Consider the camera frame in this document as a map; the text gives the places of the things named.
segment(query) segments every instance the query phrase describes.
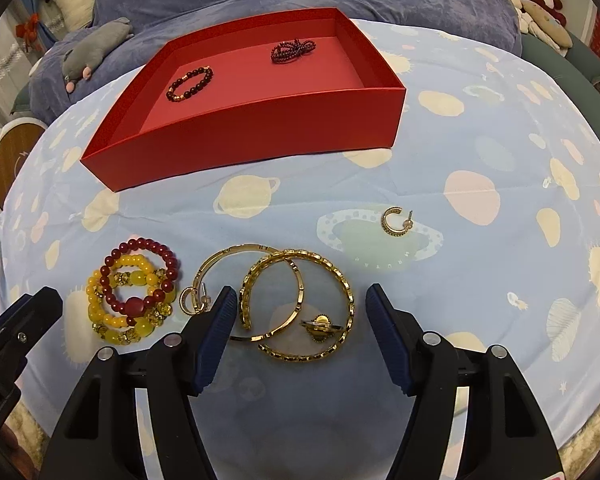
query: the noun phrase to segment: red box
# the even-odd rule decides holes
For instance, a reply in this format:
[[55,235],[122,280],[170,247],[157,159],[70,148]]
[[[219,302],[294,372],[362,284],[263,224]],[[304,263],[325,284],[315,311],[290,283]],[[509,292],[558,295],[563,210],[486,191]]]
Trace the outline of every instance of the red box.
[[[271,50],[295,38],[317,47],[290,63],[272,63]],[[206,65],[214,71],[206,88],[186,101],[167,100],[173,81]],[[113,105],[81,162],[119,191],[266,158],[390,148],[405,94],[339,10],[252,16],[162,47]]]

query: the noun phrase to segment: red bow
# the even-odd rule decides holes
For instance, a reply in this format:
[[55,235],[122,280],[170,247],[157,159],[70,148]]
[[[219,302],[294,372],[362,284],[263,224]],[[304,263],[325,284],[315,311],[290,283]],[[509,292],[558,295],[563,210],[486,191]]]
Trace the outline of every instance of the red bow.
[[38,14],[34,12],[28,21],[16,25],[16,36],[24,40],[25,52],[29,51],[30,46],[36,50],[41,50],[40,46],[35,44],[38,39],[38,22]]

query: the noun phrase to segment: gold ring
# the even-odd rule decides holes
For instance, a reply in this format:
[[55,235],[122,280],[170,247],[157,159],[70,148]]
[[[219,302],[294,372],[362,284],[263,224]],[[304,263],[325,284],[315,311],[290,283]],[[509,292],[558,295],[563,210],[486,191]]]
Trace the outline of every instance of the gold ring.
[[[229,256],[230,254],[237,254],[248,251],[265,252],[269,254],[278,252],[277,249],[264,245],[241,244],[228,247],[226,249],[223,249],[222,251],[218,251],[217,253],[212,254],[202,263],[202,265],[198,269],[195,278],[193,278],[192,285],[188,286],[187,288],[184,288],[184,290],[180,293],[180,309],[188,316],[195,316],[196,314],[200,314],[201,312],[206,311],[209,305],[212,303],[211,298],[206,294],[205,284],[202,282],[202,279],[205,277],[206,273],[208,273],[209,269],[211,269],[211,267],[213,267],[224,257]],[[291,315],[285,320],[284,323],[282,323],[275,329],[270,330],[270,332],[255,336],[232,335],[230,336],[230,339],[234,341],[260,341],[261,339],[273,336],[280,330],[285,329],[293,322],[293,320],[300,312],[300,308],[302,307],[302,301],[304,300],[304,281],[302,280],[302,274],[300,274],[300,269],[298,269],[298,266],[296,266],[296,264],[292,261],[288,261],[287,263],[296,275],[296,280],[298,282],[298,299],[296,301],[296,307],[291,313]],[[191,304],[193,306],[193,311],[189,310],[186,307],[186,299],[189,295],[191,295]],[[242,290],[240,290],[240,294],[238,295],[238,309],[240,311],[240,322],[246,330],[249,330],[251,328],[251,317],[249,315],[249,299],[250,297],[247,296],[247,298],[245,298],[242,293]]]
[[388,235],[403,236],[403,235],[407,234],[409,229],[411,229],[413,227],[413,220],[411,220],[413,211],[409,211],[409,218],[407,218],[404,222],[402,222],[402,229],[400,229],[400,230],[394,229],[387,223],[386,218],[389,215],[391,215],[391,214],[399,215],[401,212],[402,212],[401,207],[390,207],[384,213],[382,213],[382,218],[380,219],[380,225],[382,226],[382,229],[384,229],[384,232],[387,233]]
[[264,343],[260,343],[258,345],[258,348],[260,350],[262,350],[263,352],[266,352],[271,357],[275,357],[276,359],[281,359],[283,361],[290,361],[290,362],[315,361],[315,360],[327,357],[327,355],[335,352],[340,347],[340,345],[342,345],[342,343],[344,343],[344,340],[347,338],[347,334],[349,333],[349,331],[351,330],[351,326],[353,325],[353,315],[355,314],[353,293],[351,291],[351,287],[349,286],[349,283],[345,279],[345,277],[342,274],[340,269],[338,269],[329,260],[327,260],[326,258],[323,258],[322,256],[320,256],[320,254],[317,254],[317,253],[310,253],[309,251],[305,251],[302,249],[286,249],[284,251],[277,251],[275,253],[267,254],[266,256],[261,258],[259,261],[257,261],[257,263],[251,267],[251,269],[249,269],[249,272],[244,277],[244,281],[242,282],[242,288],[240,290],[240,294],[243,297],[246,296],[248,298],[248,296],[251,293],[253,284],[258,279],[258,277],[262,273],[262,271],[264,269],[266,269],[267,267],[272,266],[273,264],[276,264],[278,262],[283,262],[283,261],[291,262],[291,260],[296,260],[296,259],[307,260],[309,262],[313,262],[313,263],[319,264],[320,266],[323,266],[325,269],[327,269],[329,272],[331,272],[336,277],[336,279],[342,286],[342,290],[344,291],[344,294],[347,297],[347,311],[348,311],[347,322],[345,323],[345,325],[342,329],[342,334],[340,334],[340,337],[337,339],[337,341],[333,345],[331,345],[326,350],[319,352],[317,354],[311,354],[311,355],[285,354],[285,353],[279,352],[277,350],[274,350],[273,348],[269,347],[268,345],[266,345]]

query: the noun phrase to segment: gray plush toy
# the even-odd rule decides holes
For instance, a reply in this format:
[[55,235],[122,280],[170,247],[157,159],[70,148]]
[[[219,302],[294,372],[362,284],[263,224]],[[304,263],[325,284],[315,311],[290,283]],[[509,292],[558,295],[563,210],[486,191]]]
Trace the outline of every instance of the gray plush toy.
[[64,54],[62,76],[70,94],[80,79],[89,79],[102,60],[119,44],[133,37],[131,22],[118,18],[94,30]]

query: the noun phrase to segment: jewelry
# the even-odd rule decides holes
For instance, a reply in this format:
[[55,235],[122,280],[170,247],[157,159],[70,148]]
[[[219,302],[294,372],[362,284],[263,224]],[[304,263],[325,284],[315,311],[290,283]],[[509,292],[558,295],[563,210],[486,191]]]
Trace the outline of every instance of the jewelry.
[[308,54],[315,49],[315,41],[306,40],[302,43],[298,38],[291,41],[283,41],[277,44],[271,51],[271,61],[276,64],[286,63],[300,57],[304,54]]
[[[230,254],[243,253],[248,251],[259,251],[264,253],[276,253],[277,249],[272,247],[267,247],[259,244],[242,244],[236,245],[232,247],[228,247],[223,249],[222,251],[218,251],[215,254],[209,256],[200,266],[198,272],[193,278],[193,283],[191,286],[184,288],[184,290],[180,293],[180,309],[187,314],[188,316],[195,316],[196,314],[200,314],[201,312],[205,312],[209,305],[212,303],[211,298],[206,294],[206,286],[202,279],[205,277],[206,273],[208,273],[209,269],[213,267],[216,263],[222,260],[224,257],[229,256]],[[296,318],[298,313],[300,312],[300,308],[302,307],[302,301],[304,300],[304,281],[302,280],[302,274],[300,274],[300,270],[298,266],[292,261],[287,262],[294,274],[296,275],[296,280],[298,281],[298,299],[296,301],[296,307],[290,316],[283,322],[280,326],[276,327],[270,332],[254,335],[254,336],[230,336],[230,339],[234,341],[260,341],[261,339],[265,339],[267,337],[271,337],[277,332],[284,330],[287,326],[289,326],[293,320]],[[251,328],[251,317],[250,317],[250,294],[251,290],[248,291],[248,294],[244,294],[243,290],[240,290],[238,295],[238,310],[240,312],[240,322],[242,326],[249,330]],[[191,295],[191,304],[193,310],[189,310],[186,307],[186,299]]]
[[[182,94],[182,95],[174,94],[176,88],[178,86],[180,86],[182,83],[184,83],[187,79],[189,79],[190,77],[197,76],[202,73],[204,73],[205,76],[198,83],[196,83],[195,86],[192,86],[189,90],[185,90],[184,94]],[[192,72],[187,72],[184,76],[177,78],[176,81],[171,83],[171,85],[169,86],[169,89],[167,90],[167,94],[166,94],[167,99],[174,103],[184,101],[184,99],[189,99],[193,95],[200,92],[206,85],[208,85],[209,81],[211,81],[211,78],[213,76],[214,76],[214,71],[211,70],[211,67],[209,67],[209,66],[201,66],[200,68],[197,68],[197,69],[193,70]]]
[[311,355],[285,354],[283,352],[274,350],[273,348],[269,347],[268,345],[266,345],[264,343],[260,343],[258,345],[258,348],[260,350],[262,350],[263,352],[266,352],[271,357],[275,357],[276,359],[282,359],[283,361],[290,361],[290,362],[315,361],[315,360],[327,357],[327,355],[335,352],[340,347],[340,345],[342,345],[342,343],[344,343],[344,340],[347,338],[347,334],[349,333],[349,331],[351,330],[351,326],[353,325],[353,315],[355,314],[353,293],[351,291],[351,287],[349,286],[349,282],[347,282],[347,280],[345,279],[345,277],[342,274],[342,272],[340,271],[340,269],[335,267],[329,260],[327,260],[326,258],[323,258],[322,256],[320,256],[320,254],[317,254],[317,253],[310,253],[309,251],[306,251],[303,249],[286,249],[284,251],[277,251],[275,253],[267,254],[266,256],[261,258],[254,266],[252,266],[251,269],[249,269],[249,272],[247,273],[247,275],[244,277],[244,280],[242,281],[242,288],[240,290],[240,293],[243,295],[250,294],[254,283],[256,282],[256,280],[258,279],[258,277],[260,276],[262,271],[264,269],[266,269],[267,267],[270,267],[273,264],[276,264],[278,262],[290,262],[291,260],[296,260],[296,259],[307,260],[309,262],[319,264],[320,266],[323,266],[325,269],[327,269],[329,272],[331,272],[336,277],[336,279],[342,286],[342,290],[344,291],[344,294],[347,298],[347,322],[345,323],[345,325],[342,329],[342,333],[340,334],[340,337],[337,339],[337,341],[334,344],[332,344],[329,348],[327,348],[326,350],[323,350],[322,352],[319,352],[317,354],[311,354]]
[[[126,254],[136,249],[158,254],[164,260],[166,269],[155,269],[142,254]],[[137,266],[139,270],[112,274],[125,266]],[[151,238],[132,238],[122,242],[104,259],[104,265],[94,270],[87,279],[88,316],[93,322],[93,329],[110,344],[127,345],[140,341],[171,315],[171,303],[176,296],[173,283],[177,279],[178,260],[166,245]],[[126,301],[118,301],[113,289],[122,285],[146,285],[147,295],[144,300],[133,296]],[[114,312],[122,316],[105,312],[102,308],[103,298]],[[124,332],[112,330],[127,327],[130,328]]]
[[340,325],[332,324],[329,317],[325,314],[316,316],[313,321],[303,321],[300,324],[306,328],[308,334],[317,343],[321,343],[343,330],[343,327]]
[[388,235],[403,236],[403,235],[407,234],[409,229],[411,229],[413,227],[413,221],[411,220],[413,211],[409,211],[409,218],[407,218],[404,222],[402,222],[402,229],[400,229],[400,230],[394,229],[387,223],[386,218],[389,215],[391,215],[391,214],[399,215],[401,212],[402,212],[401,207],[390,207],[384,213],[382,213],[382,218],[380,219],[380,225],[382,226],[382,229],[384,229],[384,232],[387,233]]

